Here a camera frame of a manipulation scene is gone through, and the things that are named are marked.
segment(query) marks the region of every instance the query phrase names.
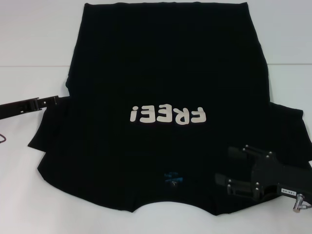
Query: white background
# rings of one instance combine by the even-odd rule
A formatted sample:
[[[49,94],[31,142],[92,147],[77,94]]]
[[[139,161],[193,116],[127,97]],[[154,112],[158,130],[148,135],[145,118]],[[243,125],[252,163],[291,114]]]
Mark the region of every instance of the white background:
[[[84,3],[0,0],[0,104],[68,95],[64,83]],[[269,65],[271,100],[304,110],[306,126],[312,129],[312,2],[250,0],[248,4]],[[1,234],[312,232],[312,209],[296,214],[294,200],[287,197],[216,217],[173,202],[154,203],[129,213],[68,195],[42,179],[37,166],[44,153],[27,147],[42,115],[40,111],[0,120],[0,133],[8,139],[0,145]]]

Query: black metal bracket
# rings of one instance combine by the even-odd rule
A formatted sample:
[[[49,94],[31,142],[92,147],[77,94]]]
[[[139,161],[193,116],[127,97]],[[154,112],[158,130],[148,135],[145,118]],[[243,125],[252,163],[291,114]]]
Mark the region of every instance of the black metal bracket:
[[[0,119],[18,116],[29,112],[40,111],[44,107],[57,105],[58,100],[58,96],[41,99],[37,97],[24,101],[17,101],[0,105]]]

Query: black t-shirt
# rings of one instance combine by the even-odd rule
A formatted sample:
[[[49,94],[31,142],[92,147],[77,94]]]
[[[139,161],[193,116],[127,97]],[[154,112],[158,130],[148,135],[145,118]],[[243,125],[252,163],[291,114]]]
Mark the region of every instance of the black t-shirt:
[[[86,4],[66,86],[30,146],[46,152],[47,182],[105,207],[231,213],[256,203],[215,184],[216,173],[250,181],[229,146],[311,159],[302,111],[269,103],[246,3]]]

